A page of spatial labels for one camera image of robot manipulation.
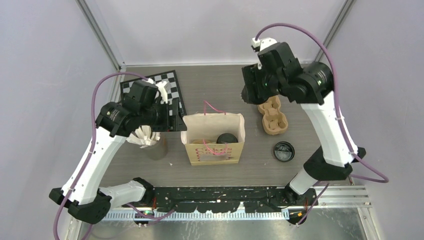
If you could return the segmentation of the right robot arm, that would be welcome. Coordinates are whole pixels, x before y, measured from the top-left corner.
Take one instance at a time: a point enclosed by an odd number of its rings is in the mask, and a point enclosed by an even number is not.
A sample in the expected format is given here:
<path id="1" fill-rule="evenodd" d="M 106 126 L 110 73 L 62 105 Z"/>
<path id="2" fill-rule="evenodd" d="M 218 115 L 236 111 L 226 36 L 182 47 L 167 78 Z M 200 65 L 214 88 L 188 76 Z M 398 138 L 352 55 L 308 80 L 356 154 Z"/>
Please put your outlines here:
<path id="1" fill-rule="evenodd" d="M 321 62 L 302 67 L 286 42 L 273 38 L 253 39 L 251 47 L 258 63 L 242 68 L 245 103 L 260 105 L 270 97 L 281 95 L 301 106 L 318 136 L 320 147 L 285 187 L 285 198 L 299 205 L 306 191 L 319 181 L 345 180 L 352 173 L 355 155 L 366 151 L 353 142 L 335 107 L 334 77 Z"/>

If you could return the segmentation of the paper cakes gift bag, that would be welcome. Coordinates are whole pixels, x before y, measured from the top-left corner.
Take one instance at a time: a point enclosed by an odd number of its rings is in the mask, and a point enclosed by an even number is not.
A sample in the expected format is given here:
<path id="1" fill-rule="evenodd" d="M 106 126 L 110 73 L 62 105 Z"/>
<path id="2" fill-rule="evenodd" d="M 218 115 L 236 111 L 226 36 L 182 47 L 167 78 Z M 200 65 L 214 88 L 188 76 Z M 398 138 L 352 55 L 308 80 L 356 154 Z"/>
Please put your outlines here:
<path id="1" fill-rule="evenodd" d="M 218 110 L 206 100 L 203 112 L 183 117 L 187 131 L 180 134 L 192 166 L 237 164 L 245 144 L 245 119 L 240 113 Z M 214 144 L 191 144 L 204 139 Z"/>

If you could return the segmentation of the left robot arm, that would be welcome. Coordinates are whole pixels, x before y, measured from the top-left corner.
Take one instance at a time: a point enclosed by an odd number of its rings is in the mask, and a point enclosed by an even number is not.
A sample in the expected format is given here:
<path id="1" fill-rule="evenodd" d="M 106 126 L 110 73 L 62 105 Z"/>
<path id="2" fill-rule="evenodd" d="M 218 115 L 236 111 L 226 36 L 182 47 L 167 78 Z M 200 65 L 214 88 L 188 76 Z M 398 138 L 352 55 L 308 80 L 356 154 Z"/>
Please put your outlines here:
<path id="1" fill-rule="evenodd" d="M 121 102 L 105 104 L 80 163 L 63 187 L 51 190 L 49 198 L 64 204 L 75 219 L 93 225 L 111 209 L 128 203 L 148 207 L 155 190 L 146 180 L 136 177 L 112 187 L 100 187 L 100 182 L 118 149 L 138 127 L 149 126 L 156 133 L 187 130 L 179 98 L 167 100 L 167 96 L 161 85 L 137 80 Z"/>

